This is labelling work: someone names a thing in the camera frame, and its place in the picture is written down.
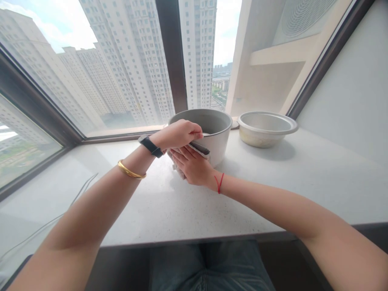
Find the red string bracelet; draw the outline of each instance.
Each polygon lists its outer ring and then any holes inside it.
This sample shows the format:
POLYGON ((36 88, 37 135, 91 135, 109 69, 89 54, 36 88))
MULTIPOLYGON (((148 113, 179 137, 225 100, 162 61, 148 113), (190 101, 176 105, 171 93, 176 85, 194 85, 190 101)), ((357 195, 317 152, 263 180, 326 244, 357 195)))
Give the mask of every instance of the red string bracelet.
POLYGON ((217 177, 214 175, 215 180, 216 180, 216 182, 217 182, 217 186, 218 186, 218 194, 221 194, 219 190, 221 189, 221 183, 222 183, 222 179, 224 178, 224 174, 225 174, 225 173, 222 173, 221 181, 219 182, 219 184, 218 184, 217 177))

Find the jeans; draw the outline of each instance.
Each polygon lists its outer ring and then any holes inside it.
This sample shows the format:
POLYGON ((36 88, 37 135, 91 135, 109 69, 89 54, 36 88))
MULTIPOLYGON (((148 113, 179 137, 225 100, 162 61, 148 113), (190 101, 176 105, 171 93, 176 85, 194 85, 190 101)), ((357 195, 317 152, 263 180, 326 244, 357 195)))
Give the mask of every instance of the jeans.
POLYGON ((152 291, 275 291, 255 240, 154 248, 150 278, 152 291))

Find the cable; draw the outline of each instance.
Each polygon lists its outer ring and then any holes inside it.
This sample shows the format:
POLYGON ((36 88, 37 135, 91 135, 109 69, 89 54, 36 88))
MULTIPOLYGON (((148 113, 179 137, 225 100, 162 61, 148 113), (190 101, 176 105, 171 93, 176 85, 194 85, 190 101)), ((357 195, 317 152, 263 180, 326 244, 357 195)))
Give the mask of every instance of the cable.
MULTIPOLYGON (((94 180, 95 177, 97 177, 98 173, 95 174, 94 176, 90 177, 89 179, 86 180, 86 182, 84 183, 84 185, 82 186, 82 188, 80 189, 80 191, 78 192, 77 196, 74 198, 74 200, 72 201, 72 203, 70 204, 69 208, 74 204, 74 202, 77 200, 77 198, 79 197, 79 195, 81 194, 82 190, 84 189, 85 185, 85 189, 82 193, 85 193, 85 191, 88 189, 89 187, 89 184, 94 180)), ((57 216, 56 218, 50 220, 49 222, 47 222, 45 225, 43 225, 42 227, 40 227, 38 230, 34 231, 33 234, 31 234, 29 237, 27 237, 25 240, 23 240, 22 242, 18 243, 17 245, 13 246, 12 248, 10 248, 8 251, 6 251, 1 257, 0 257, 0 263, 3 261, 4 257, 10 253, 13 249, 17 248, 19 245, 27 242, 29 239, 33 238, 36 234, 38 234, 41 230, 43 230, 44 228, 46 228, 49 224, 51 224, 52 222, 54 222, 55 220, 61 218, 63 215, 65 214, 62 213, 61 215, 57 216)))

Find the gold bangle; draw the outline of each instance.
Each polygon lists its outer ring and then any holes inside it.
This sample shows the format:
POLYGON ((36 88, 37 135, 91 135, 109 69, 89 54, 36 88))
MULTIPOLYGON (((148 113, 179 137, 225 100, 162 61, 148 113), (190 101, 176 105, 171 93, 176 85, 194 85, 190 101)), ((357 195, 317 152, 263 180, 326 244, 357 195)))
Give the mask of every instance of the gold bangle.
POLYGON ((119 162, 117 163, 120 171, 122 171, 124 174, 132 177, 132 178, 135 178, 135 179, 138 179, 138 180, 142 180, 144 179, 147 174, 145 174, 144 176, 141 176, 141 175, 138 175, 138 174, 135 174, 134 172, 131 172, 130 170, 128 170, 123 164, 122 164, 122 160, 119 160, 119 162))

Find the hand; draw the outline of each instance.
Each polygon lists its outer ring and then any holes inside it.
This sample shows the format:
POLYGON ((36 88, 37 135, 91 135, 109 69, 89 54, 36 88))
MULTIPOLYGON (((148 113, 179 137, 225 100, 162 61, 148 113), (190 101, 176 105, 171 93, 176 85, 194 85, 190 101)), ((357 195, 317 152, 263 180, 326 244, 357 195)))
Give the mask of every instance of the hand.
POLYGON ((209 161, 189 146, 179 148, 182 154, 171 150, 173 160, 183 171, 187 182, 192 185, 207 186, 215 190, 216 181, 214 176, 219 172, 212 168, 209 161))
POLYGON ((151 141, 162 151, 180 148, 195 139, 203 138, 202 128, 188 120, 180 119, 150 136, 151 141))

